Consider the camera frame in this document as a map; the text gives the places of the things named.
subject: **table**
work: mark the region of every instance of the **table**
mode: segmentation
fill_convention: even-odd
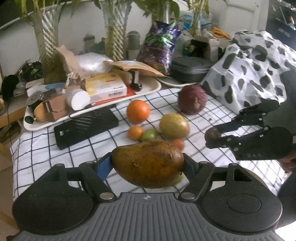
[[[24,117],[26,111],[26,101],[28,97],[27,95],[20,95],[17,97],[12,97],[9,106],[8,106],[8,114],[9,114],[9,123],[17,121]],[[0,115],[0,128],[8,125],[8,117],[7,110],[5,110]],[[11,166],[11,154],[10,151],[0,143],[0,170]]]
[[[160,90],[138,99],[146,101],[150,106],[150,116],[140,125],[144,130],[155,128],[159,131],[159,122],[163,115],[180,113],[177,99],[179,88]],[[126,108],[130,100],[118,103],[113,113],[119,120],[119,126],[109,131],[93,136],[70,148],[59,150],[54,133],[54,126],[39,131],[26,132],[12,145],[13,159],[13,194],[16,199],[34,181],[42,176],[49,168],[57,163],[66,167],[77,167],[85,161],[94,161],[112,151],[116,146],[137,143],[127,137],[127,131],[132,126],[126,117]],[[191,131],[185,142],[185,152],[195,161],[210,161],[222,167],[229,163],[239,163],[257,174],[276,195],[281,186],[285,172],[276,160],[267,161],[236,161],[228,148],[208,149],[205,146],[204,133],[213,125],[229,122],[235,114],[217,100],[208,96],[208,102],[199,114],[186,115]],[[256,127],[247,126],[230,133],[244,135],[256,130]],[[121,192],[174,192],[176,195],[188,184],[183,178],[175,186],[162,189],[146,189],[134,186],[123,180],[115,170],[107,177],[105,183],[112,191],[119,195]],[[74,187],[81,187],[79,182],[70,182]]]

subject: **gray case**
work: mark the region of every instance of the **gray case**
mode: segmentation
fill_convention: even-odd
[[[177,57],[170,66],[170,77],[182,83],[201,82],[214,64],[198,57]]]
[[[122,193],[102,203],[72,231],[41,236],[21,231],[13,241],[284,241],[275,232],[237,235],[209,223],[193,203],[173,193]]]

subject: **small jar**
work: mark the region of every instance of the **small jar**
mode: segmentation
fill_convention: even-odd
[[[84,53],[89,53],[91,48],[96,45],[95,36],[92,34],[85,35],[84,39]]]

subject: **label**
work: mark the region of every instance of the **label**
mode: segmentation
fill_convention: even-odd
[[[117,95],[122,95],[122,91],[119,91],[119,92],[115,92],[115,93],[110,93],[108,94],[109,97],[113,97],[113,96],[117,96]]]

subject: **cow print fabric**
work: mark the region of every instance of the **cow print fabric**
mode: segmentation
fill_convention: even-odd
[[[295,59],[296,52],[268,32],[239,31],[200,84],[237,114],[262,98],[282,103],[287,96],[280,74],[296,71]]]

